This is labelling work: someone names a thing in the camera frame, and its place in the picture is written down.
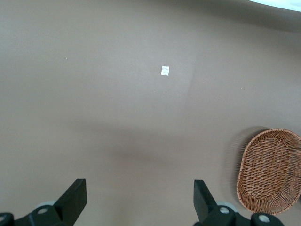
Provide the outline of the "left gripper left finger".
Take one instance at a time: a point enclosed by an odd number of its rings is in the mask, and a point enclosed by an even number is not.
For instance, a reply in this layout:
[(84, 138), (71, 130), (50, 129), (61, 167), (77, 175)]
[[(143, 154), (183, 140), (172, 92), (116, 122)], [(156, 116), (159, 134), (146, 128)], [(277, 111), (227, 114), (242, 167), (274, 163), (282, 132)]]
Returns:
[(15, 219), (9, 212), (0, 214), (2, 226), (72, 226), (87, 204), (85, 179), (76, 179), (53, 205), (43, 205)]

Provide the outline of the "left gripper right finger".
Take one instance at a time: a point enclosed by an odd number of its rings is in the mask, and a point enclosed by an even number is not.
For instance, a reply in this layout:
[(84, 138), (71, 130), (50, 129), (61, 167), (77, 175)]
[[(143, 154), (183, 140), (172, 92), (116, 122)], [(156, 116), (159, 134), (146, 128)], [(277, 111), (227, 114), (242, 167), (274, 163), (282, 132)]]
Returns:
[(196, 226), (282, 226), (275, 216), (254, 213), (245, 218), (228, 202), (216, 202), (204, 180), (194, 181), (193, 204), (198, 217)]

